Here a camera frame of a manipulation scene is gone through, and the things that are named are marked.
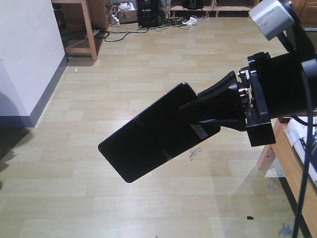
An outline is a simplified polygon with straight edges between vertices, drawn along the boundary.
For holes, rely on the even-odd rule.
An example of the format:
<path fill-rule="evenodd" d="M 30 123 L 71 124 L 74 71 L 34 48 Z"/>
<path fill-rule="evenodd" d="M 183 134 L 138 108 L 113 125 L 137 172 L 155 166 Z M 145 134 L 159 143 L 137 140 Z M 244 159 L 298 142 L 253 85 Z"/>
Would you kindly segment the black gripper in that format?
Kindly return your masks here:
<path fill-rule="evenodd" d="M 239 100 L 234 71 L 198 94 L 179 109 L 188 124 L 217 125 L 247 131 L 252 146 L 274 144 L 271 119 L 298 115 L 307 110 L 304 80 L 312 89 L 312 61 L 297 54 L 270 57 L 260 52 L 248 57 L 245 68 L 251 97 L 245 113 Z"/>

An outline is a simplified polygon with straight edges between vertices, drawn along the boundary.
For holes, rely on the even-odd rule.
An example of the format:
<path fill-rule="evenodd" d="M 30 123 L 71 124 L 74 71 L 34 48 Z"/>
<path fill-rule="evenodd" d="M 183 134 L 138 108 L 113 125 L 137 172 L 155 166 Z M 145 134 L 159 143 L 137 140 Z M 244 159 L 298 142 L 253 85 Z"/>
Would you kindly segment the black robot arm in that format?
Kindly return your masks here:
<path fill-rule="evenodd" d="M 317 54 L 300 24 L 278 35 L 287 53 L 260 52 L 248 65 L 180 108 L 189 124 L 246 131 L 252 146 L 275 142 L 271 119 L 299 115 L 317 107 Z"/>

